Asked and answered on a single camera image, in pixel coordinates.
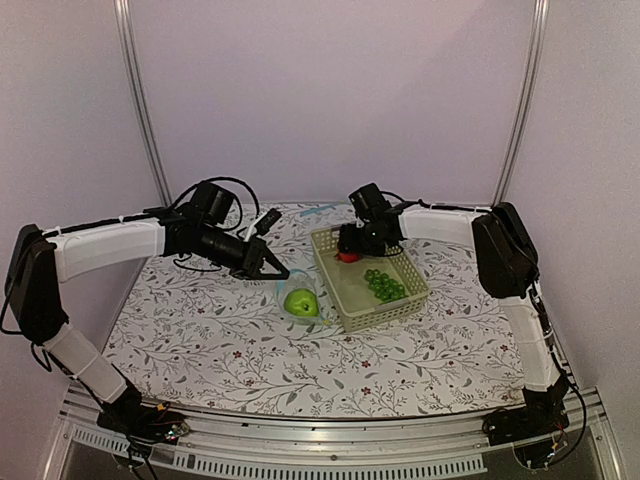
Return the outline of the red apple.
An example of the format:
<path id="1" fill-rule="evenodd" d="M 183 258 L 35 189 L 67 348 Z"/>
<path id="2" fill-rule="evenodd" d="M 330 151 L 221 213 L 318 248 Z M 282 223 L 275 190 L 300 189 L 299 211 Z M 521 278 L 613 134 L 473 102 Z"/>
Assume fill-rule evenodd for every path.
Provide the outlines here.
<path id="1" fill-rule="evenodd" d="M 338 252 L 336 258 L 343 263 L 354 263 L 360 260 L 360 255 L 351 252 Z"/>

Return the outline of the clear blue zip top bag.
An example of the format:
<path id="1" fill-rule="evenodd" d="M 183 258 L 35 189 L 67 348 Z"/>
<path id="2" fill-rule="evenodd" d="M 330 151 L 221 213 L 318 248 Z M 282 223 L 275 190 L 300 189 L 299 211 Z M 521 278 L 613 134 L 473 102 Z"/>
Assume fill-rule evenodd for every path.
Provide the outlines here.
<path id="1" fill-rule="evenodd" d="M 285 318 L 300 324 L 328 326 L 322 313 L 316 280 L 307 271 L 291 269 L 286 280 L 278 280 L 275 301 Z"/>

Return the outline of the green apple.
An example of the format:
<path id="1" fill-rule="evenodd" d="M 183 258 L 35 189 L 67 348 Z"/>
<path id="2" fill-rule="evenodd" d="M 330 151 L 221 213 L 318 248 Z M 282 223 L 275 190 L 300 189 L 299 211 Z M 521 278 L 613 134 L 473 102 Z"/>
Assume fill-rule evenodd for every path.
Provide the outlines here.
<path id="1" fill-rule="evenodd" d="M 284 309 L 297 317 L 318 317 L 319 306 L 316 294 L 306 288 L 299 288 L 288 293 L 284 301 Z"/>

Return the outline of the light green perforated plastic basket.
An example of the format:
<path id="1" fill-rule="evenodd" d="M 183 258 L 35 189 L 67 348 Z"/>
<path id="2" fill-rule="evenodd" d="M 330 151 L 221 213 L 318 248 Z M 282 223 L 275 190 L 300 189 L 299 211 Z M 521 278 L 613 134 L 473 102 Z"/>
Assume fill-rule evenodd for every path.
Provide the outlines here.
<path id="1" fill-rule="evenodd" d="M 347 263 L 339 254 L 338 240 L 337 227 L 311 233 L 317 270 L 346 332 L 421 310 L 430 289 L 402 247 L 388 247 L 382 257 L 362 256 Z"/>

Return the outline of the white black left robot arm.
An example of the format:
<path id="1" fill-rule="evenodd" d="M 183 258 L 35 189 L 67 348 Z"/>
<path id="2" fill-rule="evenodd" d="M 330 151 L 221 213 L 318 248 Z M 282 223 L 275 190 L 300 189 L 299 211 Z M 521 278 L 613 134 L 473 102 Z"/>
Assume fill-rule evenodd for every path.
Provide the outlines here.
<path id="1" fill-rule="evenodd" d="M 1 312 L 13 314 L 12 335 L 29 341 L 45 370 L 60 368 L 81 383 L 98 404 L 104 429 L 145 443 L 174 444 L 189 431 L 183 414 L 168 404 L 143 404 L 142 394 L 92 342 L 69 322 L 59 286 L 81 274 L 131 260 L 195 255 L 228 269 L 238 279 L 280 281 L 290 273 L 264 235 L 280 218 L 257 212 L 244 238 L 225 226 L 236 194 L 221 178 L 203 180 L 167 207 L 131 216 L 45 231 L 34 224 L 19 231 L 4 286 Z"/>

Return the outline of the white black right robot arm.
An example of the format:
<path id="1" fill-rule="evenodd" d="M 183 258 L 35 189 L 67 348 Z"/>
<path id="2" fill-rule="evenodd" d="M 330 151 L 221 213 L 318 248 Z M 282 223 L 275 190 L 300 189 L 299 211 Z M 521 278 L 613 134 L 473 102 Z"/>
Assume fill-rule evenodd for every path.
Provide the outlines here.
<path id="1" fill-rule="evenodd" d="M 483 421 L 492 446 L 562 431 L 564 397 L 577 388 L 561 367 L 542 299 L 538 254 L 516 208 L 391 204 L 374 183 L 350 194 L 356 222 L 341 227 L 340 253 L 380 257 L 404 240 L 433 239 L 473 249 L 479 282 L 509 322 L 523 367 L 524 406 L 498 409 Z"/>

